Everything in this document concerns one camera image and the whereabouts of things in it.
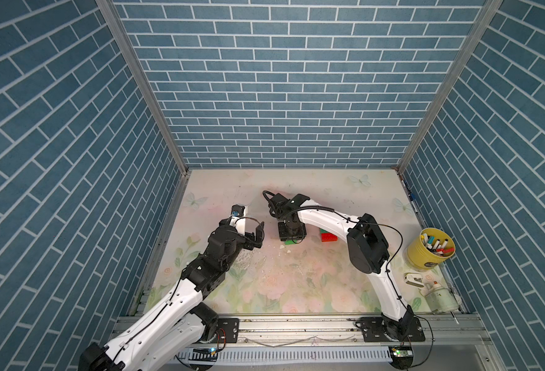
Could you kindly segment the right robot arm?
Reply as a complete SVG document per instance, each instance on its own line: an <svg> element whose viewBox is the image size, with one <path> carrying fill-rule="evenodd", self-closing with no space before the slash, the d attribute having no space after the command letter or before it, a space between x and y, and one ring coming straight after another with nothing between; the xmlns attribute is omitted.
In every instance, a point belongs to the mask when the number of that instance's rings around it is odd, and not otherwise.
<svg viewBox="0 0 545 371"><path fill-rule="evenodd" d="M322 206L310 197L297 194L288 199L280 193L263 191L269 214L278 222L281 241L301 241L307 236L307 225L333 234L348 245L352 265L367 275L382 309L385 334L403 342L414 328L415 314L405 302L392 277L391 255L382 224L368 213L350 216Z"/></svg>

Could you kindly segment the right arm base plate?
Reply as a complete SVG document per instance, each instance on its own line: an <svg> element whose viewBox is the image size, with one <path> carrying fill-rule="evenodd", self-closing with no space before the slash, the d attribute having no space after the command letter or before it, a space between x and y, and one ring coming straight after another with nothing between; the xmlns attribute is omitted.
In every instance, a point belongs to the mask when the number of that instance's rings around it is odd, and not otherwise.
<svg viewBox="0 0 545 371"><path fill-rule="evenodd" d="M427 337L418 318L394 321L383 317L362 317L354 322L366 343L422 343Z"/></svg>

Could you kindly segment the red lego brick front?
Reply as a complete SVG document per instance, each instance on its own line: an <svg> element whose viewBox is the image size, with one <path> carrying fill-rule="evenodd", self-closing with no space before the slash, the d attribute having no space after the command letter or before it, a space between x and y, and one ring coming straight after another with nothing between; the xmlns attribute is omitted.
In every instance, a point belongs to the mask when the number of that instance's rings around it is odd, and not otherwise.
<svg viewBox="0 0 545 371"><path fill-rule="evenodd" d="M332 233L322 233L320 235L320 240L322 243L335 242L338 241L338 237L333 235Z"/></svg>

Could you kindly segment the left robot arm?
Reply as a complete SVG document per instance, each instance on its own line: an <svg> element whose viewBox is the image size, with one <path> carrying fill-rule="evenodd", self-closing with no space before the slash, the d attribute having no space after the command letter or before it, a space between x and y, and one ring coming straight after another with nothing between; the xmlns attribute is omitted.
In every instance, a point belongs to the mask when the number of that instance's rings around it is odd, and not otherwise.
<svg viewBox="0 0 545 371"><path fill-rule="evenodd" d="M104 346L91 344L80 355L78 368L158 370L186 347L210 340L218 314L204 300L224 281L239 253L260 248L265 239L263 223L248 233L246 221L246 216L222 220L173 289L122 334Z"/></svg>

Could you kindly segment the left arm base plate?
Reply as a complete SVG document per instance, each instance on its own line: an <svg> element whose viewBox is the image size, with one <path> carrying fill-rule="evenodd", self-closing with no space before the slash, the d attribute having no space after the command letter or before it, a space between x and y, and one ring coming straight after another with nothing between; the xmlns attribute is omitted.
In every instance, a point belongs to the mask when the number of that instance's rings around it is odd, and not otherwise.
<svg viewBox="0 0 545 371"><path fill-rule="evenodd" d="M205 326L201 341L215 343L219 339L220 343L237 343L239 325L239 318L219 318L217 322L210 322Z"/></svg>

